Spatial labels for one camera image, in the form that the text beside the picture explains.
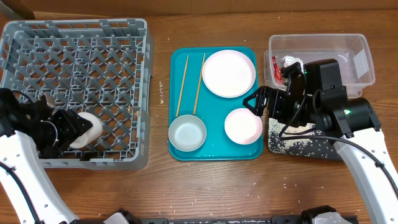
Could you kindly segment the white paper cup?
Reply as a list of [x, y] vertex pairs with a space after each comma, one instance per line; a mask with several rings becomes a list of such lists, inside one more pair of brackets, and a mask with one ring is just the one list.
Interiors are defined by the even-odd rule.
[[76, 149], [85, 147], [90, 142], [99, 138], [103, 132], [101, 120], [95, 115], [89, 112], [80, 112], [78, 113], [78, 116], [85, 120], [88, 120], [92, 124], [92, 126], [70, 144], [70, 147]]

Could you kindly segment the small white round plate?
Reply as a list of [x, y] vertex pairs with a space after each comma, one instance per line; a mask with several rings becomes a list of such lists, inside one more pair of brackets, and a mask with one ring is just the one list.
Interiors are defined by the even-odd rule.
[[247, 108], [238, 108], [227, 115], [224, 130], [236, 144], [252, 144], [262, 135], [262, 119]]

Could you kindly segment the wooden chopstick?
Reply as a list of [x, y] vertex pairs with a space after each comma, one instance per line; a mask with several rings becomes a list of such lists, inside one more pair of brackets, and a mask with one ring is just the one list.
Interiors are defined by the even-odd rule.
[[184, 84], [185, 84], [185, 77], [187, 74], [188, 61], [189, 61], [189, 55], [187, 55], [186, 61], [185, 61], [185, 67], [184, 67], [182, 82], [181, 82], [181, 86], [180, 86], [180, 94], [179, 94], [179, 98], [178, 98], [177, 111], [176, 111], [176, 115], [175, 115], [176, 118], [178, 118], [179, 112], [180, 112], [180, 105], [182, 102], [183, 88], [184, 88]]
[[197, 92], [196, 92], [196, 96], [195, 96], [195, 104], [194, 104], [194, 108], [193, 108], [193, 115], [196, 115], [196, 111], [197, 111], [198, 97], [200, 94], [200, 87], [201, 87], [201, 81], [202, 81], [202, 75], [203, 75], [203, 66], [205, 64], [205, 60], [206, 60], [206, 53], [203, 54], [203, 59], [202, 59], [202, 63], [201, 63], [201, 70], [200, 70], [200, 76], [198, 79]]

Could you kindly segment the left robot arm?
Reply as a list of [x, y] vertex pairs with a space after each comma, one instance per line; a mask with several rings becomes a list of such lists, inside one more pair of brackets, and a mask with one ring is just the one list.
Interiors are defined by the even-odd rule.
[[73, 110], [55, 110], [46, 97], [21, 103], [1, 89], [1, 185], [21, 223], [74, 223], [78, 217], [55, 190], [39, 154], [57, 156], [94, 122]]

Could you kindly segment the white paper napkin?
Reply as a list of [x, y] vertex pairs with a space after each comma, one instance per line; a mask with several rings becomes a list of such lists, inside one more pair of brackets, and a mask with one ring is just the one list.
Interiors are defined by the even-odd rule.
[[303, 62], [301, 59], [286, 55], [281, 59], [281, 64], [283, 67], [288, 67], [293, 65], [294, 63], [298, 62], [301, 67], [303, 67]]

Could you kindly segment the red food wrapper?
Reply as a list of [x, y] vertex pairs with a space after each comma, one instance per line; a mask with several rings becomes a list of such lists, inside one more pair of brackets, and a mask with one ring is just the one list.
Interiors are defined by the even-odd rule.
[[282, 84], [282, 74], [281, 74], [280, 67], [277, 64], [277, 59], [275, 56], [272, 57], [272, 66], [274, 69], [275, 82], [281, 85]]

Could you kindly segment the grey metal bowl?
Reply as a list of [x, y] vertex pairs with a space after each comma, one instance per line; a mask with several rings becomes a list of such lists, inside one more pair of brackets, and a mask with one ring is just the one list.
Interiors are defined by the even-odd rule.
[[169, 126], [169, 141], [179, 151], [199, 149], [206, 139], [206, 126], [197, 116], [186, 114], [175, 118]]

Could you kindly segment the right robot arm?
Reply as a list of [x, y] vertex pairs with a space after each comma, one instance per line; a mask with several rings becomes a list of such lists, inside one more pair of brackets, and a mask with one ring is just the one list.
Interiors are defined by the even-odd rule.
[[370, 102], [349, 99], [335, 59], [282, 67], [285, 90], [259, 87], [243, 99], [254, 115], [284, 124], [281, 141], [326, 140], [348, 167], [373, 223], [397, 223], [397, 171]]

